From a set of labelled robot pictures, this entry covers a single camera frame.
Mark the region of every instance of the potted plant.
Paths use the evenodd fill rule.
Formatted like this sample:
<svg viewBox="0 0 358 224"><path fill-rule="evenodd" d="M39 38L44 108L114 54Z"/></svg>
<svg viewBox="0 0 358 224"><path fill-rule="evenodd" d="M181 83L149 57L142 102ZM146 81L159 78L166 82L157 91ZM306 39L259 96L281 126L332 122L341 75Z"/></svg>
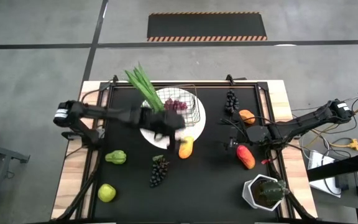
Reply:
<svg viewBox="0 0 358 224"><path fill-rule="evenodd" d="M273 211L290 191L283 180L259 174L253 180L244 183L242 198L252 208Z"/></svg>

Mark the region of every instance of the striped warning tape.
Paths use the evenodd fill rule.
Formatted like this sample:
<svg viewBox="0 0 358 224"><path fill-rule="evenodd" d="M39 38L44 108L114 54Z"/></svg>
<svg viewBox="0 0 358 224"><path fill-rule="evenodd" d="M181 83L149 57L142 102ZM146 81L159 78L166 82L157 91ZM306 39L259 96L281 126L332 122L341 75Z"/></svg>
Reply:
<svg viewBox="0 0 358 224"><path fill-rule="evenodd" d="M202 41L260 41L267 36L197 36L197 37L149 37L148 42L202 42Z"/></svg>
<svg viewBox="0 0 358 224"><path fill-rule="evenodd" d="M183 14L259 14L259 12L153 12L150 15L183 15Z"/></svg>

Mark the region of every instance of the gray concrete floor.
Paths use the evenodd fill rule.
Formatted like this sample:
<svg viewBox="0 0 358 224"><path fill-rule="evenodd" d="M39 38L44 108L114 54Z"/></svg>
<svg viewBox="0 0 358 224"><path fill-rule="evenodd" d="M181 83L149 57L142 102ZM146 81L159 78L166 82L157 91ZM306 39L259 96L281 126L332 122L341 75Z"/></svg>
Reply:
<svg viewBox="0 0 358 224"><path fill-rule="evenodd" d="M101 0L0 0L0 44L90 43L100 5ZM164 11L260 11L269 40L358 39L358 0L111 0L99 42L144 42L148 13ZM67 145L52 119L59 102L78 97L88 53L0 50L0 146L31 154L28 164L11 164L16 176L4 181L0 223L50 217ZM228 73L282 79L292 108L358 92L358 45L98 49L90 80L123 79L122 71L137 62L153 80L221 80ZM358 139L358 127L327 138L344 136ZM312 138L307 134L305 142ZM313 149L322 148L319 143ZM319 201L316 206L324 220L356 222L354 209Z"/></svg>

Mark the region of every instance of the green apple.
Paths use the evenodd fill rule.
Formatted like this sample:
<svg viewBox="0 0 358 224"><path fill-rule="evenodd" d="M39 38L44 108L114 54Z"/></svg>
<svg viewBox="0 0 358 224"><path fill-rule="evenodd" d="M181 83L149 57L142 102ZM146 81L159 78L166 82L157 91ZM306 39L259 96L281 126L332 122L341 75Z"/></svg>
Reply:
<svg viewBox="0 0 358 224"><path fill-rule="evenodd" d="M110 202L116 196L116 189L109 184L103 184L98 191L98 198L102 202Z"/></svg>

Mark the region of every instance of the white pot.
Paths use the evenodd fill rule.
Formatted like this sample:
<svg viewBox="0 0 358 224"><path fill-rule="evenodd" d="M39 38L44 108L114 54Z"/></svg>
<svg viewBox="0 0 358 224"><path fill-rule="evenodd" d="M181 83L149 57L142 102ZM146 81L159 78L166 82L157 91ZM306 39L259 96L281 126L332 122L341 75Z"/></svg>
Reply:
<svg viewBox="0 0 358 224"><path fill-rule="evenodd" d="M244 188L242 189L242 198L248 202L248 204L252 207L252 208L260 208L263 210L267 210L267 211L274 211L276 209L276 207L281 203L282 200L278 201L273 207L271 208L267 208L267 207L263 207L260 206L258 204L255 203L254 201L254 197L252 196L252 192L251 192L251 185L260 177L263 177L264 179L268 179L268 180L274 180L277 181L277 179L274 179L272 177L267 177L265 175L262 174L258 174L258 176L256 176L253 180L249 180L247 182L244 183Z"/></svg>

